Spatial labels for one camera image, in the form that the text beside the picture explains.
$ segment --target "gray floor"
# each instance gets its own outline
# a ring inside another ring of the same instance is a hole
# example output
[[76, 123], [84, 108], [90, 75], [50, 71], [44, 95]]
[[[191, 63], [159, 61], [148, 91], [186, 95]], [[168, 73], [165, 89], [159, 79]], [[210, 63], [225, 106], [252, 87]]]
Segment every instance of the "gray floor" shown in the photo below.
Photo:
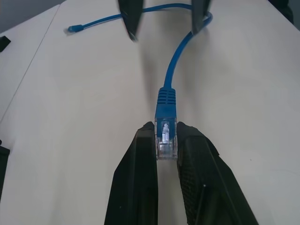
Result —
[[[22, 23], [64, 0], [2, 0], [0, 33]], [[300, 30], [300, 0], [290, 0], [295, 26]]]

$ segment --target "blue ethernet cable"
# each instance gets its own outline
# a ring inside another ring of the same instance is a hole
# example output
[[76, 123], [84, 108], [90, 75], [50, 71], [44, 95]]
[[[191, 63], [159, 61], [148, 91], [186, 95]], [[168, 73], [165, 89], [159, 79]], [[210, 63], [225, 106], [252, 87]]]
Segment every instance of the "blue ethernet cable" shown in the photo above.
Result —
[[[192, 6], [183, 3], [173, 3], [144, 8], [142, 12], [153, 12], [165, 8], [185, 8], [191, 10]], [[71, 33], [79, 32], [88, 27], [100, 23], [105, 23], [107, 21], [120, 19], [121, 17], [121, 14], [112, 15], [100, 20], [87, 23], [85, 25], [70, 26], [67, 30]], [[203, 21], [203, 28], [206, 27], [212, 21], [212, 18], [212, 14], [208, 12], [207, 18]], [[193, 33], [190, 31], [179, 44], [167, 69], [164, 86], [161, 89], [159, 89], [158, 92], [157, 106], [155, 112], [155, 139], [157, 159], [177, 160], [178, 158], [176, 131], [176, 91], [172, 88], [172, 78], [180, 55], [193, 36]]]
[[[203, 27], [212, 21], [212, 14], [208, 12], [203, 21]], [[157, 159], [177, 160], [177, 115], [176, 91], [172, 88], [172, 78], [177, 61], [187, 43], [192, 39], [190, 31], [176, 49], [165, 76], [164, 86], [159, 89], [155, 112], [155, 140]]]

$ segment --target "table surface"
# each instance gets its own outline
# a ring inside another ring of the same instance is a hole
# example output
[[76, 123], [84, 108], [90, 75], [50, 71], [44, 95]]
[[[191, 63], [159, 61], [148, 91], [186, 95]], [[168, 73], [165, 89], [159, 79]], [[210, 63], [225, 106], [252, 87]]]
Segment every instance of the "table surface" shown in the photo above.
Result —
[[23, 79], [59, 6], [0, 34], [11, 43], [0, 53], [0, 121]]
[[[264, 0], [215, 0], [211, 12], [175, 70], [177, 119], [214, 143], [259, 224], [297, 224], [300, 33]], [[63, 33], [116, 13], [110, 0], [61, 4], [0, 124], [11, 149], [0, 224], [103, 224], [113, 172], [154, 119], [191, 27], [176, 9], [143, 15], [137, 43], [121, 20]], [[176, 163], [157, 167], [159, 224], [186, 224]]]

